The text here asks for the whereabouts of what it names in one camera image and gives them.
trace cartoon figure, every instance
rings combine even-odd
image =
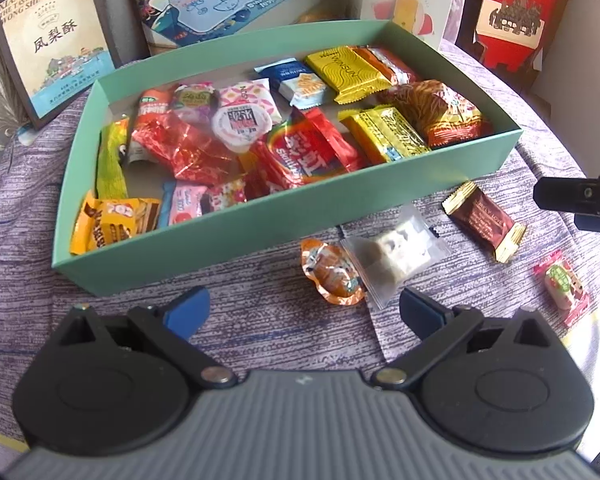
[[[392,18],[394,23],[418,36],[433,33],[433,21],[419,0],[379,2],[374,5],[374,13],[378,20]]]

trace brown wrapper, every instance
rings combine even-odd
[[[472,102],[436,80],[389,88],[378,94],[395,106],[430,148],[443,148],[493,133],[491,123]]]
[[[465,182],[443,203],[445,213],[506,264],[518,250],[526,226],[514,222],[474,182]]]

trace clear plastic bag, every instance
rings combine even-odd
[[[345,238],[341,244],[366,286],[371,310],[384,309],[405,280],[451,254],[412,204],[402,206],[395,229],[373,239]]]

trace metal screw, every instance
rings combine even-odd
[[[200,375],[208,383],[214,384],[225,384],[234,378],[233,372],[223,366],[209,366]]]
[[[402,384],[407,374],[398,368],[383,368],[376,374],[376,380],[383,384]]]

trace candy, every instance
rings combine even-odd
[[[222,211],[234,205],[247,202],[246,183],[243,178],[209,189],[202,199],[204,213]]]
[[[506,264],[518,250],[526,226],[514,222],[474,182],[465,182],[443,203],[445,213],[481,246]]]
[[[391,86],[377,68],[371,66],[348,46],[309,54],[306,63],[338,95],[338,104],[360,101]]]
[[[134,131],[133,139],[178,180],[217,186],[237,170],[235,154],[213,135],[180,120],[173,112]]]
[[[319,106],[327,99],[328,86],[294,57],[259,66],[255,71],[268,77],[273,89],[280,92],[292,106],[301,110]]]
[[[78,212],[70,252],[83,254],[151,231],[159,209],[160,201],[152,198],[98,200],[89,191]]]
[[[209,124],[213,93],[211,83],[179,86],[173,94],[171,110],[186,123]]]
[[[302,271],[331,304],[355,305],[365,297],[347,253],[338,245],[309,238],[300,242]]]
[[[271,116],[273,124],[280,124],[282,116],[273,100],[271,90],[269,89],[269,79],[257,79],[256,81],[243,81],[235,85],[222,88],[218,91],[219,105],[258,105]]]
[[[474,104],[440,81],[398,86],[380,93],[378,98],[398,108],[430,148],[493,133],[491,123]]]
[[[420,81],[418,75],[385,48],[359,46],[353,51],[369,65],[377,68],[392,85],[408,85]]]
[[[272,192],[347,172],[324,134],[296,108],[287,122],[258,140],[251,151]]]
[[[136,116],[136,122],[134,123],[134,131],[144,128],[167,113],[172,95],[173,88],[167,90],[151,88],[145,91],[140,98],[138,115]],[[135,162],[136,160],[150,160],[155,162],[147,150],[133,138],[131,139],[131,142],[129,142],[126,158],[129,163]]]
[[[373,164],[402,160],[430,149],[393,107],[343,113],[342,124],[353,134]]]
[[[246,153],[261,136],[270,132],[271,116],[264,108],[246,103],[220,108],[212,120],[216,137],[234,153]]]
[[[590,295],[560,249],[534,266],[534,274],[544,276],[544,286],[554,298],[566,326],[573,325],[588,309]]]
[[[126,198],[126,181],[120,166],[120,147],[126,146],[129,119],[105,126],[100,134],[96,190],[99,199]]]
[[[206,193],[205,186],[194,186],[179,180],[173,191],[169,225],[186,222],[202,216],[202,196]]]

